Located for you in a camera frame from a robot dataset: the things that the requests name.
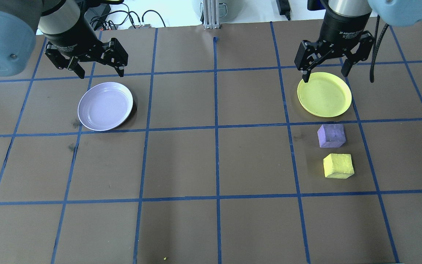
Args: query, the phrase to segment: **grid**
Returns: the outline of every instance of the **grid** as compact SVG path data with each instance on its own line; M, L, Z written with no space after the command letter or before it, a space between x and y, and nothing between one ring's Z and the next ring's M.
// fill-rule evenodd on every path
M60 132L60 133L17 133L18 127L20 125L20 121L22 119L23 111L25 109L25 105L27 99L30 94L30 89L32 87L33 82L38 81L45 81L45 80L65 80L65 79L75 79L76 77L53 77L53 78L35 78L35 74L40 63L40 59L43 53L43 49L40 51L38 56L38 61L35 66L35 70L33 72L31 79L22 79L22 80L0 80L1 82L21 82L21 81L29 81L30 84L28 86L28 90L25 95L25 99L23 101L22 108L20 110L20 114L18 116L18 120L16 123L16 127L14 128L13 134L0 134L0 138L11 138L6 157L3 162L3 166L1 168L0 173L0 184L3 178L5 166L7 164L7 160L10 155L10 151L13 145L13 142L16 137L56 137L56 136L68 136L68 135L76 135L77 141L75 145L75 149L72 156L72 162L70 165L70 172L69 178L66 185L66 191L64 199L61 201L21 201L21 202L0 202L0 206L2 205L28 205L28 204L61 204L62 212L60 215L59 226L57 229L56 239L55 239L55 246L53 250L53 255L51 259L51 263L55 262L56 258L56 251L57 245L59 242L60 233L62 230L63 225L63 217L65 214L65 209L67 204L107 204L107 203L120 203L120 202L136 202L137 203L137 222L136 222L136 231L135 231L135 239L134 239L134 248L132 250L133 254L133 262L136 263L137 261L137 254L138 254L138 245L139 245L139 231L141 227L141 215L142 215L142 203L143 202L160 202L160 201L190 201L190 200L215 200L216 201L216 219L217 219L217 262L219 264L222 263L222 254L221 254L221 200L222 199L256 199L256 198L286 198L286 197L294 197L298 200L298 209L300 214L300 222L301 222L301 229L303 235L303 242L305 247L305 254L307 263L311 263L310 260L310 250L309 244L307 239L307 231L304 219L304 208L302 197L338 197L338 196L352 196L352 195L377 195L380 207L382 209L382 215L385 221L385 227L388 232L388 237L390 240L390 245L392 247L392 252L395 258L395 261L398 263L401 260L401 256L398 255L394 237L392 235L392 231L390 230L389 219L388 219L388 212L385 209L384 202L382 199L382 195L385 194L420 194L422 193L422 189L406 189L406 190L388 190L382 191L379 187L377 182L377 176L375 174L374 165L372 162L372 158L370 156L370 149L368 147L368 142L366 140L366 136L364 134L363 125L368 123L377 123L377 122L411 122L411 121L422 121L422 118L396 118L396 119L374 119L374 120L363 120L360 118L355 99L353 98L353 108L356 115L356 120L345 120L345 121L329 121L329 122L291 122L289 119L288 114L288 107L286 102L286 95L285 95L285 87L283 84L283 73L282 69L293 69L294 66L283 66L280 62L279 51L278 51L278 44L276 42L276 34L274 30L273 23L270 22L271 27L271 35L273 37L274 42L274 52L276 54L276 61L277 66L274 67L248 67L248 68L236 68L236 69L218 69L217 67L217 42L219 41L218 37L213 37L213 56L214 56L214 68L209 70L185 70L185 71L166 71L166 72L155 72L155 55L157 49L157 35L158 30L155 29L154 33L154 51L153 51L153 58L152 58L152 68L151 71L148 73L129 73L125 74L125 76L138 76L138 75L146 75L150 76L150 88L149 88L149 104L147 110L147 125L145 129L125 129L125 130L114 130L114 131L106 131L106 132L93 132L93 131L82 131L82 126L79 127L78 132ZM421 104L422 104L422 95L415 82L415 78L410 70L409 65L422 63L422 60L407 60L403 54L402 48L400 46L400 42L398 41L394 29L390 28L394 40L397 44L397 48L401 54L402 61L395 61L395 62L378 62L378 65L405 65L407 68L409 77L411 78L411 82L415 87L415 91L417 92L417 96L419 97ZM327 64L327 65L320 65L320 67L340 67L342 64L342 60L340 59L339 64ZM363 62L359 63L359 65L368 65L368 63ZM114 77L115 75L94 75L95 64L92 67L91 73L87 78L89 78L89 85L88 89L92 84L92 79L94 78L102 78L102 77ZM235 125L219 125L218 120L218 72L232 72L232 71L251 71L251 70L278 70L279 75L279 82L281 88L281 96L283 102L283 109L286 118L286 122L277 122L277 123L269 123L269 124L235 124ZM153 100L153 83L154 83L154 76L155 75L164 75L164 74L186 74L186 73L203 73L203 72L212 72L214 73L214 125L212 126L189 126L189 127L167 127L167 128L151 128L150 127L150 117L151 117L151 105ZM350 86L349 79L346 78L346 83ZM362 141L365 147L365 151L368 157L368 163L370 166L370 170L372 172L373 181L375 184L375 191L365 191L365 192L301 192L299 182L298 182L298 169L296 164L296 157L294 151L294 144L293 144L293 135L291 132L291 128L294 126L299 125L321 125L321 124L357 124L360 129L360 133L362 136ZM219 130L224 128L245 128L245 127L287 127L290 151L291 151L291 160L293 164L293 172L294 172L294 179L295 179L295 193L288 193L288 194L243 194L243 195L221 195L220 194L220 179L219 179ZM149 132L156 132L156 131L179 131L179 130L214 130L215 133L215 150L216 150L216 195L210 196L194 196L194 197L159 197L159 198L145 198L143 197L144 192L144 181L145 181L145 171L146 171L146 162L147 162L147 146L148 146L148 139L149 139ZM70 190L70 182L72 179L73 169L75 166L77 149L80 143L80 138L84 134L98 134L98 133L129 133L129 132L145 132L145 139L144 139L144 152L143 152L143 159L142 159L142 173L141 173L141 180L140 180L140 189L139 189L139 198L134 199L84 199L84 200L69 200L68 194Z

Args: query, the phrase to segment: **metal post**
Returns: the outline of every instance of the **metal post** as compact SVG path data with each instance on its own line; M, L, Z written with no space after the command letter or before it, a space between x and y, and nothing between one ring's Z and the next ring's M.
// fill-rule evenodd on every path
M203 16L205 29L218 29L219 24L219 2L218 0L203 0Z

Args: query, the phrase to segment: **silver cylinder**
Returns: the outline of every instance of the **silver cylinder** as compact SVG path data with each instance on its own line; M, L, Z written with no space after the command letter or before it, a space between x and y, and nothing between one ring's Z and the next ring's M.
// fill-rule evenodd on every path
M80 9L74 0L66 2L55 12L42 16L38 28L46 34L60 34L72 28L80 17Z
M328 0L328 5L345 17L360 17L372 12L367 0Z

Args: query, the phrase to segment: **stain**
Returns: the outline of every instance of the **stain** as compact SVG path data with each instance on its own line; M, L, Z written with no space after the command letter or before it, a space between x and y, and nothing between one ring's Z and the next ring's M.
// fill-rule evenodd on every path
M294 140L303 140L305 138L305 134L293 134Z
M77 129L80 126L80 121L77 119L74 119L74 121L72 122L72 128Z
M71 144L68 146L68 149L69 149L71 152L74 152L74 150L76 150L76 144L75 144L75 143L71 143Z

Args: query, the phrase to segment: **robotic arm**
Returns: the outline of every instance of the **robotic arm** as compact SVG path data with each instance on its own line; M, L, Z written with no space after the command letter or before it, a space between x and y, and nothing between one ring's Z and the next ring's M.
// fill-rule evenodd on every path
M372 9L389 25L409 26L422 21L422 1L417 0L308 0L308 9L326 9L326 13L318 40L303 40L294 60L304 82L308 82L313 68L327 59L346 56L341 70L345 77L353 65L367 60L376 42L369 31L364 31Z
M79 62L99 62L124 75L127 52L115 38L98 40L74 0L0 0L0 76L16 75L25 68L37 28L49 40L45 54L58 69L84 78Z

